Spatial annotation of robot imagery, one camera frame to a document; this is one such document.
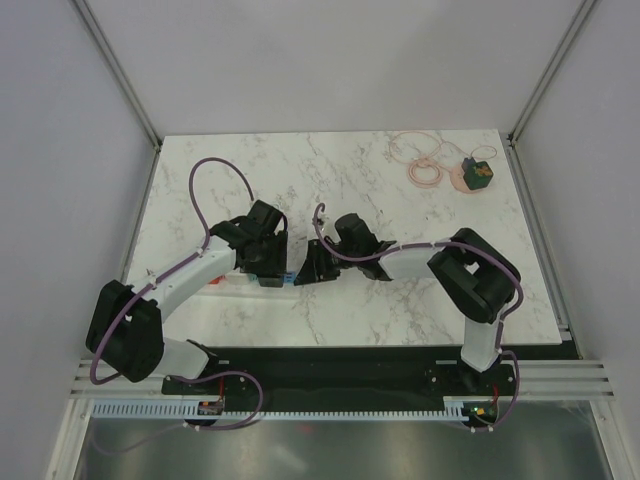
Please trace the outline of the white power strip coloured sockets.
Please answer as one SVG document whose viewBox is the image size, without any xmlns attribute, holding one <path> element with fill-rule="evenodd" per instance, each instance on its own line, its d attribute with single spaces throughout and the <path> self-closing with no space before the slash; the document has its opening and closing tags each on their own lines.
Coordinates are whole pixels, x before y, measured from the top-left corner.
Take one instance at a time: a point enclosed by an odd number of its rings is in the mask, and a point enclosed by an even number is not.
<svg viewBox="0 0 640 480">
<path fill-rule="evenodd" d="M 293 284 L 297 273 L 294 271 L 287 271 L 283 276 L 284 284 Z M 209 282 L 209 285 L 219 285 L 222 283 L 229 283 L 231 285 L 247 285 L 251 283 L 259 283 L 259 278 L 255 274 L 242 273 L 242 272 L 230 272 L 227 275 L 217 277 Z"/>
</svg>

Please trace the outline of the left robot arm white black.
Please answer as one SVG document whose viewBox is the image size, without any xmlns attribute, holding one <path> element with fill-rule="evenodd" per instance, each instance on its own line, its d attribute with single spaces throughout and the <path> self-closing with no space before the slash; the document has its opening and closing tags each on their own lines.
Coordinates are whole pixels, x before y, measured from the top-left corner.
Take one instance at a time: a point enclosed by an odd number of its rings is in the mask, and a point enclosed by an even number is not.
<svg viewBox="0 0 640 480">
<path fill-rule="evenodd" d="M 91 382 L 124 377 L 137 383 L 159 374 L 184 376 L 198 393 L 215 389 L 220 371 L 210 362 L 213 353 L 193 340 L 166 338 L 163 324 L 212 280 L 235 270 L 255 276 L 262 287 L 282 287 L 287 227 L 283 212 L 258 200 L 246 215 L 206 228 L 202 246 L 165 272 L 103 286 L 86 337 L 94 355 Z"/>
</svg>

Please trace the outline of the green cube plug adapter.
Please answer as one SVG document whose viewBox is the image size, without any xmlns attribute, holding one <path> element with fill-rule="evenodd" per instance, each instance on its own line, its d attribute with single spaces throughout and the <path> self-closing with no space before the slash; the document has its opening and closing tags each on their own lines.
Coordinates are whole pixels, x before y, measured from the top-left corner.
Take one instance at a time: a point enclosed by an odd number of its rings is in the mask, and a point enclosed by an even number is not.
<svg viewBox="0 0 640 480">
<path fill-rule="evenodd" d="M 462 164 L 463 181 L 471 191 L 485 189 L 491 183 L 494 172 L 487 161 L 477 161 L 474 157 L 467 157 Z"/>
</svg>

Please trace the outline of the pink round disc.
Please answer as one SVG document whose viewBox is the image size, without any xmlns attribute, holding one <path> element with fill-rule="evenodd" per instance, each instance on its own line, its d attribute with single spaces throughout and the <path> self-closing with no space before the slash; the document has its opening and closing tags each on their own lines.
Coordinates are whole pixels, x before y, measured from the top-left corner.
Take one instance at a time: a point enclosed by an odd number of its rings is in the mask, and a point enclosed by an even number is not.
<svg viewBox="0 0 640 480">
<path fill-rule="evenodd" d="M 449 180 L 451 185 L 459 192 L 467 195 L 474 195 L 481 192 L 480 189 L 472 190 L 464 180 L 464 171 L 460 165 L 453 167 L 449 171 Z"/>
</svg>

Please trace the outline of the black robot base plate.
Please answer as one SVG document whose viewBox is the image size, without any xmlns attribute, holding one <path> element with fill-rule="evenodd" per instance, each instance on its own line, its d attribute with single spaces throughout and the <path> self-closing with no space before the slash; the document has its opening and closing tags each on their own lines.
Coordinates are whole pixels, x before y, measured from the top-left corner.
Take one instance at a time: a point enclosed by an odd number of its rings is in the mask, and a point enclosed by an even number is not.
<svg viewBox="0 0 640 480">
<path fill-rule="evenodd" d="M 447 397 L 493 400 L 516 386 L 511 364 L 477 373 L 457 347 L 215 347 L 201 383 L 164 380 L 165 395 L 222 394 L 240 407 L 439 407 Z"/>
</svg>

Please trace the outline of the aluminium rail bar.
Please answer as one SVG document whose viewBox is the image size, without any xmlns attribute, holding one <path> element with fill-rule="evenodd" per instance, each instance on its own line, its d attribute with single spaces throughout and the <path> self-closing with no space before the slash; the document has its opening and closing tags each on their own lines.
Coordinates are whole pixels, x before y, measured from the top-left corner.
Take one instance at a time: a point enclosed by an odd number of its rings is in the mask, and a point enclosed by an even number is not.
<svg viewBox="0 0 640 480">
<path fill-rule="evenodd" d="M 71 399 L 158 399 L 164 378 L 153 374 L 139 383 L 124 378 L 96 386 L 88 360 L 76 371 Z M 596 360 L 521 360 L 519 396 L 524 400 L 610 400 L 614 390 L 604 365 Z"/>
</svg>

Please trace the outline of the left aluminium frame post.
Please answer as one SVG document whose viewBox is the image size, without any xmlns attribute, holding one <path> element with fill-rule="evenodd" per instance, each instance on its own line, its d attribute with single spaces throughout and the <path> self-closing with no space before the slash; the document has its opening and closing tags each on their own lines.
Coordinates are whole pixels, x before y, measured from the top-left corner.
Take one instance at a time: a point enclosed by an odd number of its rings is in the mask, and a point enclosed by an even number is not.
<svg viewBox="0 0 640 480">
<path fill-rule="evenodd" d="M 135 120 L 144 132 L 145 137 L 152 145 L 153 150 L 158 153 L 162 147 L 162 138 L 154 127 L 149 114 L 143 106 L 124 67 L 118 59 L 108 36 L 90 5 L 90 2 L 86 0 L 70 0 L 69 4 L 74 9 L 79 20 L 86 29 L 97 53 L 105 63 L 117 88 L 122 94 L 125 103 L 128 105 L 131 113 L 135 117 Z"/>
</svg>

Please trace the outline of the aluminium frame post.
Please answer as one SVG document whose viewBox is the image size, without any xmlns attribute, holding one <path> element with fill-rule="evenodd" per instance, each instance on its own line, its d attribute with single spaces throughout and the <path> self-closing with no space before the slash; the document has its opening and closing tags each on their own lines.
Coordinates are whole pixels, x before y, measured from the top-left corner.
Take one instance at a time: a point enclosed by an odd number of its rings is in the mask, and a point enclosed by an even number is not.
<svg viewBox="0 0 640 480">
<path fill-rule="evenodd" d="M 577 44 L 592 15 L 599 6 L 599 0 L 582 0 L 571 17 L 571 20 L 557 43 L 549 61 L 538 78 L 533 91 L 529 95 L 514 126 L 506 135 L 509 145 L 513 147 L 524 133 L 527 125 L 552 86 L 556 76 Z"/>
<path fill-rule="evenodd" d="M 135 117 L 135 120 L 144 132 L 145 137 L 152 145 L 153 150 L 158 153 L 162 147 L 162 138 L 154 127 L 149 114 L 143 106 L 124 67 L 118 59 L 108 36 L 90 5 L 90 2 L 86 0 L 70 0 L 69 4 L 74 9 L 79 20 L 86 29 L 97 53 L 105 63 L 117 88 L 122 94 L 125 103 L 128 105 L 131 113 Z"/>
</svg>

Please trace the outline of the right aluminium frame post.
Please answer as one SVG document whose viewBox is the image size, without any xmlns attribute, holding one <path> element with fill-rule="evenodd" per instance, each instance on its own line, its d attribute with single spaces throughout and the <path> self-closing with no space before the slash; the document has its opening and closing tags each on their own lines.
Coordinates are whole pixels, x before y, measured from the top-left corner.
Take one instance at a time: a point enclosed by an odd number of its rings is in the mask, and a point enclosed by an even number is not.
<svg viewBox="0 0 640 480">
<path fill-rule="evenodd" d="M 556 76 L 577 44 L 592 15 L 599 6 L 599 0 L 582 0 L 571 17 L 571 20 L 557 43 L 549 61 L 538 78 L 533 91 L 529 95 L 514 126 L 506 135 L 509 145 L 513 147 L 524 133 L 527 125 L 552 86 Z"/>
</svg>

